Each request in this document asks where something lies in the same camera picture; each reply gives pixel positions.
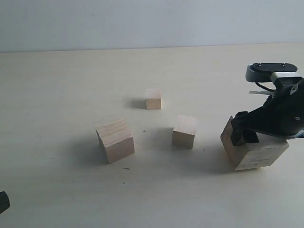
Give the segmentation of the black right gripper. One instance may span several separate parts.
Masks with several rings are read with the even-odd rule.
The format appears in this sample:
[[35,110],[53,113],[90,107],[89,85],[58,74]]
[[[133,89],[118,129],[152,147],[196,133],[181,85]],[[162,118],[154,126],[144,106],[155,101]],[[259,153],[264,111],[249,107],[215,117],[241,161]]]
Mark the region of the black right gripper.
[[257,133],[278,138],[304,137],[304,80],[284,85],[264,104],[250,112],[239,112],[231,121],[234,146],[259,143]]

